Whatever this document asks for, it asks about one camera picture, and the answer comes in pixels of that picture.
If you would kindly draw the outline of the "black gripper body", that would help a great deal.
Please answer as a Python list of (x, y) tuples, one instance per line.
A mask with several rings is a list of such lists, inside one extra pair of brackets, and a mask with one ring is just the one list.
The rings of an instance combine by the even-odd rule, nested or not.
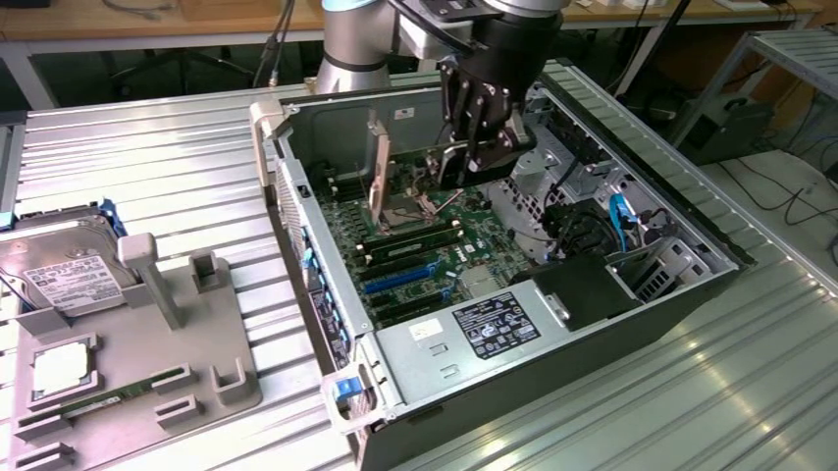
[(464, 79), (470, 79), (472, 91), (480, 83), (489, 83), (498, 92), (508, 89), (513, 101), (524, 101), (550, 57), (562, 23), (561, 11), (542, 18), (505, 13), (480, 20), (473, 26), (473, 40), (484, 48), (457, 59), (453, 77), (445, 79), (452, 101)]

